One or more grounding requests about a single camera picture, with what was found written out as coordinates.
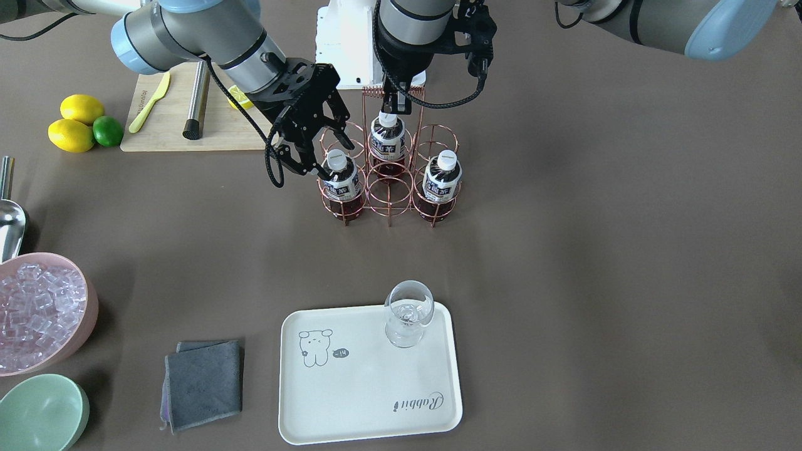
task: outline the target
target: table surface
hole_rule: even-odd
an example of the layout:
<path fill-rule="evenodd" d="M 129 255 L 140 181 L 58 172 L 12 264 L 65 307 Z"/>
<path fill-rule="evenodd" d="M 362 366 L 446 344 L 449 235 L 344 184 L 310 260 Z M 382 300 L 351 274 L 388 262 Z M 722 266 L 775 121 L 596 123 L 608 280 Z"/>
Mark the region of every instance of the table surface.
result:
<path fill-rule="evenodd" d="M 262 3 L 284 52 L 314 59 L 327 2 Z M 561 30 L 550 2 L 488 4 L 488 86 L 426 116 L 463 143 L 460 202 L 434 229 L 413 213 L 343 227 L 313 178 L 275 189 L 260 152 L 62 152 L 46 130 L 67 95 L 128 112 L 136 75 L 107 41 L 115 18 L 0 42 L 26 250 L 70 258 L 99 293 L 93 335 L 47 370 L 89 395 L 75 449 L 293 449 L 277 429 L 284 318 L 381 303 L 409 278 L 452 313 L 461 424 L 312 449 L 798 448 L 799 19 L 778 11 L 744 52 L 704 63 Z M 427 98 L 469 93 L 464 64 L 437 58 Z M 173 436 L 160 431 L 164 356 L 195 339 L 241 340 L 243 411 Z"/>

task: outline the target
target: empty glass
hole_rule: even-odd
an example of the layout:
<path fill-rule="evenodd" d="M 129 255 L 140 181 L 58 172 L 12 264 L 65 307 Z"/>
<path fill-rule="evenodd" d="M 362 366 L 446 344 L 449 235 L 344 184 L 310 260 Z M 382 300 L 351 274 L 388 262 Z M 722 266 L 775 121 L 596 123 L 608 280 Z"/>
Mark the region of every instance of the empty glass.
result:
<path fill-rule="evenodd" d="M 396 347 L 413 347 L 423 337 L 435 315 L 435 300 L 421 282 L 399 283 L 384 302 L 387 324 L 384 331 Z"/>

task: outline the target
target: wooden cutting board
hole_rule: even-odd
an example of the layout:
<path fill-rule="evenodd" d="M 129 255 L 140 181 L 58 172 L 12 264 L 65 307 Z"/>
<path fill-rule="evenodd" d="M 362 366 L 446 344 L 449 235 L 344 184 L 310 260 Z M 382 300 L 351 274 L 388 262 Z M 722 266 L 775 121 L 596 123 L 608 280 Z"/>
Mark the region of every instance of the wooden cutting board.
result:
<path fill-rule="evenodd" d="M 140 75 L 125 123 L 125 135 L 120 148 L 125 152 L 187 152 L 221 150 L 264 150 L 265 144 L 245 117 L 231 108 L 220 88 L 209 80 L 209 97 L 203 137 L 188 140 L 181 133 L 189 112 L 189 100 L 195 83 L 197 63 L 183 63 L 170 69 L 170 88 L 162 100 L 156 102 L 142 128 L 129 133 L 128 125 L 153 95 L 164 74 Z M 224 86 L 233 84 L 225 73 L 215 67 L 215 73 Z M 267 136 L 270 122 L 256 109 L 246 110 Z M 276 135 L 273 143 L 279 141 Z"/>

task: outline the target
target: ice bowl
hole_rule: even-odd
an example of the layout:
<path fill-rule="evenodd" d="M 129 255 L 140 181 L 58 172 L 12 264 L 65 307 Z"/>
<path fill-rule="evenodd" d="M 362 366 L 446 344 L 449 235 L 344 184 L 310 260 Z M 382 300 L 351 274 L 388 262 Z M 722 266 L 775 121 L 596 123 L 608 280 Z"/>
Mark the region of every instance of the ice bowl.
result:
<path fill-rule="evenodd" d="M 0 377 L 71 356 L 97 315 L 95 288 L 67 258 L 36 252 L 0 264 Z"/>

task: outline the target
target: bottle cap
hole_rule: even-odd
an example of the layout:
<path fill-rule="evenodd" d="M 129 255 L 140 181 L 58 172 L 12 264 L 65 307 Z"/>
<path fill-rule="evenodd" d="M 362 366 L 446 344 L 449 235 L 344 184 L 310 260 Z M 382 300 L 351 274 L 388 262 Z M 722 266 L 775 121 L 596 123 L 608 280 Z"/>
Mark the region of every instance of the bottle cap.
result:
<path fill-rule="evenodd" d="M 443 171 L 452 171 L 456 167 L 456 154 L 448 149 L 437 156 L 437 165 Z"/>
<path fill-rule="evenodd" d="M 348 165 L 348 157 L 342 150 L 333 148 L 326 156 L 326 163 L 329 165 L 329 169 L 338 173 Z"/>
<path fill-rule="evenodd" d="M 379 123 L 382 127 L 395 127 L 398 122 L 398 116 L 392 113 L 379 112 Z"/>

